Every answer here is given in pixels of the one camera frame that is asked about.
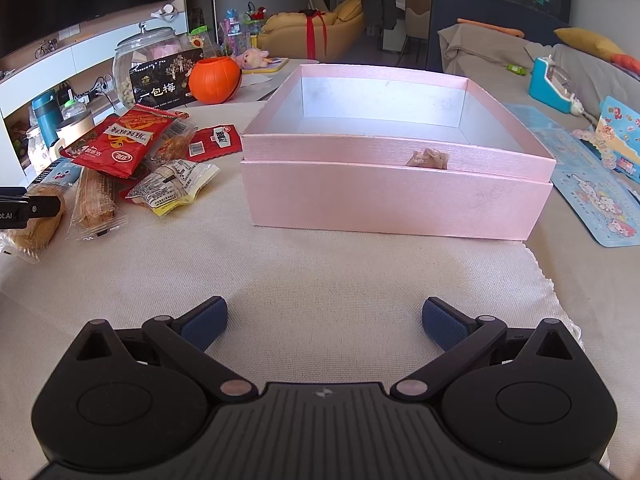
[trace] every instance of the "red ribbon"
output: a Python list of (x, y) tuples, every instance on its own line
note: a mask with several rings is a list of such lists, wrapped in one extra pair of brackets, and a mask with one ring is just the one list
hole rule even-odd
[(322, 12), (316, 10), (311, 16), (306, 16), (306, 57), (316, 58), (316, 30), (314, 28), (314, 18), (318, 16), (322, 22), (322, 35), (324, 36), (324, 55), (326, 56), (326, 24), (322, 18)]

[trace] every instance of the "pink gift box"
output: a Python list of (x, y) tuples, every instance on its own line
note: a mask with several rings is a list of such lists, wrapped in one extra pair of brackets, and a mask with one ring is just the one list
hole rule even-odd
[[(242, 135), (254, 224), (526, 240), (556, 161), (473, 81), (302, 65)], [(449, 154), (447, 170), (405, 164)]]

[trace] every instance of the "gray sofa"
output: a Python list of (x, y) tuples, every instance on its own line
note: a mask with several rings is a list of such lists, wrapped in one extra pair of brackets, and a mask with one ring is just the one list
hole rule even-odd
[[(506, 69), (513, 63), (530, 71), (533, 59), (551, 47), (475, 25), (455, 25), (439, 35), (446, 73), (472, 79), (503, 103), (533, 105), (569, 131), (589, 126), (584, 118), (532, 99), (530, 76)], [(553, 54), (569, 71), (591, 114), (599, 115), (597, 103), (607, 94), (640, 110), (640, 82), (631, 76), (564, 45), (553, 47)], [(640, 246), (599, 245), (555, 188), (526, 245), (554, 282), (560, 304), (582, 329), (587, 355), (616, 401), (610, 469), (619, 478), (640, 479)]]

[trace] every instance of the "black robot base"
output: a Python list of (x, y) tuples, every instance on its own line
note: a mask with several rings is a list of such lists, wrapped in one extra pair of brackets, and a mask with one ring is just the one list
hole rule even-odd
[(564, 324), (508, 328), (438, 298), (445, 352), (394, 384), (249, 380), (204, 350), (213, 297), (142, 328), (88, 322), (38, 396), (39, 480), (612, 479), (598, 461), (616, 407)]

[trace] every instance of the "blue water bottle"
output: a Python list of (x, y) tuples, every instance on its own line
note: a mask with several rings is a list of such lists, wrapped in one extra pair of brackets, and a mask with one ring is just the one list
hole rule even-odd
[(53, 88), (47, 90), (36, 97), (31, 102), (31, 106), (36, 114), (44, 143), (47, 148), (50, 148), (58, 140), (56, 127), (62, 122), (56, 91)]

